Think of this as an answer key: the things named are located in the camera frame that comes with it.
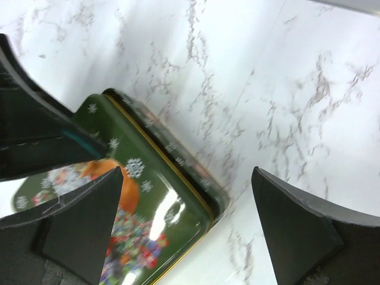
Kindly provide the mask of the green christmas cookie tin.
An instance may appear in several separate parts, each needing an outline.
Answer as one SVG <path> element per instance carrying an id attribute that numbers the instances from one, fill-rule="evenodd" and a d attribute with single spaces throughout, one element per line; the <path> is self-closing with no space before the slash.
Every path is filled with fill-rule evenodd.
<path id="1" fill-rule="evenodd" d="M 114 88 L 107 88 L 102 94 L 115 100 L 116 104 L 142 128 L 211 208 L 214 216 L 213 224 L 219 222 L 230 199 L 210 173 L 141 102 Z"/>

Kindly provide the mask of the gold tin lid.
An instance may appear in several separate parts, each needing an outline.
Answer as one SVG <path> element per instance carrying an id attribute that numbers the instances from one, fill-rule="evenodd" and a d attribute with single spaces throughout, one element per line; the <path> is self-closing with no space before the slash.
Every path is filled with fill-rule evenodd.
<path id="1" fill-rule="evenodd" d="M 119 167 L 121 195 L 98 284 L 154 284 L 210 230 L 213 212 L 112 98 L 89 96 L 74 120 L 107 145 L 106 157 L 27 178 L 12 199 L 14 211 L 60 197 Z"/>

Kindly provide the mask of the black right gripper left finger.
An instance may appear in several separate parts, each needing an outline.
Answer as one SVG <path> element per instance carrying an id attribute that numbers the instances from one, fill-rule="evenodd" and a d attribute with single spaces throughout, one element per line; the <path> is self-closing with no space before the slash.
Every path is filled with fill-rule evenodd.
<path id="1" fill-rule="evenodd" d="M 121 195 L 119 167 L 1 219 L 1 284 L 98 284 Z"/>

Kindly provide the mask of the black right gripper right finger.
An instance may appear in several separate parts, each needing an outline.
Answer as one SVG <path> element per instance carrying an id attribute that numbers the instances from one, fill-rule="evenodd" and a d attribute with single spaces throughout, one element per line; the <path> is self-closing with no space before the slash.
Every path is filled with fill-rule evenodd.
<path id="1" fill-rule="evenodd" d="M 255 167 L 252 190 L 278 284 L 379 284 L 379 217 Z"/>

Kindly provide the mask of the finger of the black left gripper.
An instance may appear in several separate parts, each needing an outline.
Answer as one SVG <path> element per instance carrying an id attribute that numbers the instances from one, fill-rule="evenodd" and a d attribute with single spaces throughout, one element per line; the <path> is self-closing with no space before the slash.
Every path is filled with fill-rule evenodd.
<path id="1" fill-rule="evenodd" d="M 107 147 L 45 92 L 1 35 L 1 180 L 20 179 L 105 157 Z"/>

